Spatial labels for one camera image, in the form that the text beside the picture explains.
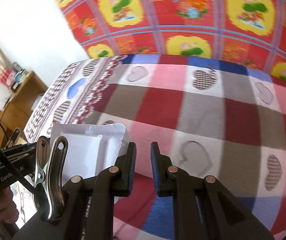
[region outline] bed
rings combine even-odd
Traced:
[[[114,236],[174,239],[172,200],[155,196],[150,143],[190,175],[217,177],[276,239],[286,234],[286,81],[226,61],[129,54],[76,62],[25,127],[122,123],[137,145],[132,195],[115,204]]]

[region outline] wooden desk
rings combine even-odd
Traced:
[[[45,93],[47,89],[48,87],[33,71],[27,74],[24,82],[12,94],[3,111],[0,110],[0,122],[4,126],[8,137],[11,136],[15,128],[20,128],[21,132],[23,132],[32,114],[31,108],[35,99],[41,93]],[[0,147],[4,147],[5,145],[6,138],[0,128]]]

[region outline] blue gripper pad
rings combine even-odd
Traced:
[[[133,189],[135,162],[136,162],[136,144],[134,143],[130,170],[129,170],[129,177],[128,177],[129,195],[131,194],[132,189]]]
[[[151,163],[152,163],[152,172],[153,172],[153,180],[154,180],[154,188],[156,191],[156,194],[159,195],[160,193],[160,176],[159,176],[159,167],[158,163],[156,161],[156,155],[160,154],[160,151],[158,150],[158,144],[157,142],[151,143]]]

